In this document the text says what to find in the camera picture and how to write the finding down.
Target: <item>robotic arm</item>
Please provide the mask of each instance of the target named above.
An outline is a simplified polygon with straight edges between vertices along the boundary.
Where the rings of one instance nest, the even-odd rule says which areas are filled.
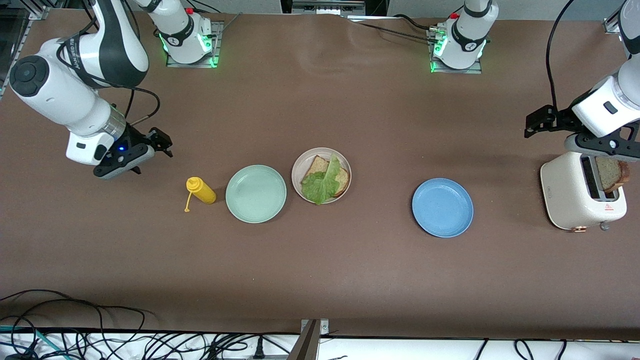
[[[211,53],[211,20],[182,7],[180,0],[135,0],[160,31],[164,48],[177,62],[190,64]]]
[[[37,54],[13,66],[10,85],[27,105],[67,127],[69,159],[96,165],[96,176],[111,179],[127,170],[140,173],[137,165],[155,151],[172,156],[171,140],[155,128],[143,136],[94,90],[137,86],[147,74],[148,58],[120,0],[91,5],[98,32],[85,29],[46,41]]]
[[[546,105],[527,116],[525,137],[541,131],[567,130],[569,151],[640,160],[640,2],[626,0],[619,14],[620,33],[628,60],[565,110]],[[622,136],[624,128],[629,136]]]
[[[482,56],[489,29],[498,17],[498,5],[493,0],[466,0],[458,17],[438,24],[440,44],[434,57],[452,69],[467,69]]]

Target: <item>toast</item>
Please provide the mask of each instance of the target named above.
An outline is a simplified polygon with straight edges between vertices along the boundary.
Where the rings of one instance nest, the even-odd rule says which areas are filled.
[[[305,177],[307,177],[309,174],[313,174],[314,172],[325,172],[328,167],[329,161],[316,155],[316,157],[314,158],[314,162],[311,163],[311,167],[309,167],[309,171],[307,171]],[[349,172],[347,172],[347,170],[344,170],[344,168],[340,167],[340,172],[338,173],[338,176],[335,177],[335,180],[340,183],[340,186],[338,187],[338,191],[333,197],[338,197],[342,195],[342,193],[344,193],[344,190],[347,190],[347,186],[349,186],[351,176],[349,175]]]
[[[624,161],[596,157],[596,165],[600,174],[600,183],[605,193],[611,193],[613,190],[621,187],[631,176],[629,164]]]

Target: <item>lettuce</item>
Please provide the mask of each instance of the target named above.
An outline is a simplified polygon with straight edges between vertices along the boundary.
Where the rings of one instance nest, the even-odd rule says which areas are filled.
[[[302,180],[302,194],[308,200],[315,202],[316,205],[321,205],[338,192],[340,183],[335,178],[339,173],[340,160],[335,154],[332,154],[326,172],[314,172],[305,176]]]

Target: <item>brown table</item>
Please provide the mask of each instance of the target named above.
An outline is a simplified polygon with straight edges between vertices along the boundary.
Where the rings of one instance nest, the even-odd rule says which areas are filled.
[[[638,182],[625,186],[628,214],[608,233],[560,231],[547,220],[538,169],[564,152],[567,134],[523,137],[525,116],[550,101],[550,22],[498,21],[484,74],[464,76],[430,73],[418,40],[332,15],[242,15],[224,34],[219,68],[167,69],[150,19],[138,21],[150,60],[142,86],[162,98],[139,128],[167,132],[175,157],[101,181],[65,158],[64,127],[8,91],[2,295],[52,288],[142,307],[157,313],[149,329],[296,331],[301,318],[323,317],[338,334],[638,337]],[[80,11],[53,11],[23,55],[85,23]],[[420,34],[402,20],[377,23]],[[624,59],[599,23],[562,23],[552,51],[559,103]],[[120,108],[129,96],[101,94]],[[153,106],[136,95],[131,118]],[[291,186],[292,164],[313,147],[337,149],[353,168],[348,193],[328,206]],[[183,212],[188,177],[223,195],[251,164],[287,180],[276,218],[244,224],[224,201]],[[474,201],[473,224],[457,238],[432,237],[412,217],[413,191],[433,177],[459,182]],[[45,325],[97,326],[77,307],[41,313]]]

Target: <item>sandwich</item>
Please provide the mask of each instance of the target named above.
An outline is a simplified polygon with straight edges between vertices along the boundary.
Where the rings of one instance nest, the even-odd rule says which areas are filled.
[[[339,197],[347,190],[351,177],[340,165],[335,154],[331,160],[316,156],[302,180],[302,194],[317,205],[332,197]]]

